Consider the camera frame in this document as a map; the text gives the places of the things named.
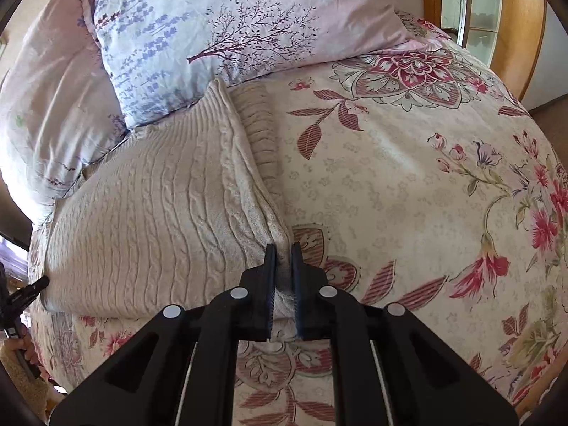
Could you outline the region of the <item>person's left hand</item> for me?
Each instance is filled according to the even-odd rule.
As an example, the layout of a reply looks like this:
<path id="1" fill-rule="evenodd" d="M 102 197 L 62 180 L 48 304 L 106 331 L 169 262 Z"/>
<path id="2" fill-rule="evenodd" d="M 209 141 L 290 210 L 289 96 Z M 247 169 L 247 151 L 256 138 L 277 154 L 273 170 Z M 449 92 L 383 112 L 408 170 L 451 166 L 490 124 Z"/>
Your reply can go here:
<path id="1" fill-rule="evenodd" d="M 4 346 L 15 354 L 22 355 L 31 365 L 39 367 L 38 354 L 29 334 L 22 335 L 19 339 L 6 339 Z"/>

